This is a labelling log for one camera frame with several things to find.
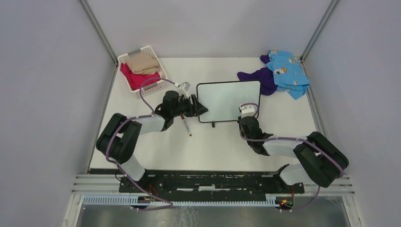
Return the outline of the red whiteboard marker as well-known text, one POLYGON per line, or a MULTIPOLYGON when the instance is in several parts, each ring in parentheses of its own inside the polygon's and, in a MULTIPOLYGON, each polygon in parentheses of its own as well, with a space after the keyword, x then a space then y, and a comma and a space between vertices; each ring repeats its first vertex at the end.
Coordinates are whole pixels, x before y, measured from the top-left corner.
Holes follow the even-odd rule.
POLYGON ((186 129, 188 135, 191 137, 191 136, 192 136, 192 132, 191 132, 191 130, 190 130, 190 128, 189 128, 189 125, 188 125, 188 123, 187 123, 187 121, 186 121, 185 116, 184 116, 184 115, 181 115, 181 119, 182 119, 182 122, 183 122, 183 124, 184 124, 184 126, 185 126, 185 129, 186 129))

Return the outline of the black framed whiteboard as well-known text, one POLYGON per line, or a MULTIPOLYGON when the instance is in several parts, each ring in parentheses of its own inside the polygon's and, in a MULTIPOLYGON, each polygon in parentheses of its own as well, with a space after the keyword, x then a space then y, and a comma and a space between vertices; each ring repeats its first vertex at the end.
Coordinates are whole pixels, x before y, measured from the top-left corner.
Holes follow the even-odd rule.
POLYGON ((196 86, 196 96, 209 110, 198 117, 199 122, 237 121, 241 117, 239 107, 242 105, 254 105, 257 108, 257 116, 261 97, 260 85, 257 80, 199 83, 196 86))

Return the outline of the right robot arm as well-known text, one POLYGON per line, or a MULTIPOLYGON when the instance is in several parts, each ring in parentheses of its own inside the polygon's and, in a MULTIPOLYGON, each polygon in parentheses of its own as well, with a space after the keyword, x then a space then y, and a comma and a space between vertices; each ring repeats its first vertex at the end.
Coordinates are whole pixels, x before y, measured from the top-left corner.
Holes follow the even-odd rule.
POLYGON ((253 116, 238 119, 240 136, 258 155, 296 158, 297 164, 282 166, 273 180, 279 193, 287 192, 297 183, 315 183, 327 188, 344 175, 348 158, 320 132, 305 137, 281 137, 265 133, 253 116))

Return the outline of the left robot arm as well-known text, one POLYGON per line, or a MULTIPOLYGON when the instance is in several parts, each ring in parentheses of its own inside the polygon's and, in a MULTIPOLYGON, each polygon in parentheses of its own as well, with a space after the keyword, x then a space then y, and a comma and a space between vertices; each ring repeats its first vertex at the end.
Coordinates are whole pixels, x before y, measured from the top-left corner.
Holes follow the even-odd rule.
POLYGON ((146 169, 134 156, 139 136, 166 131, 176 117, 198 117, 207 112, 208 108, 196 95, 185 97, 169 90, 162 103, 149 115, 127 117, 121 113, 113 114, 96 141, 96 149, 131 179, 132 189, 141 193, 148 188, 148 179, 143 176, 146 169))

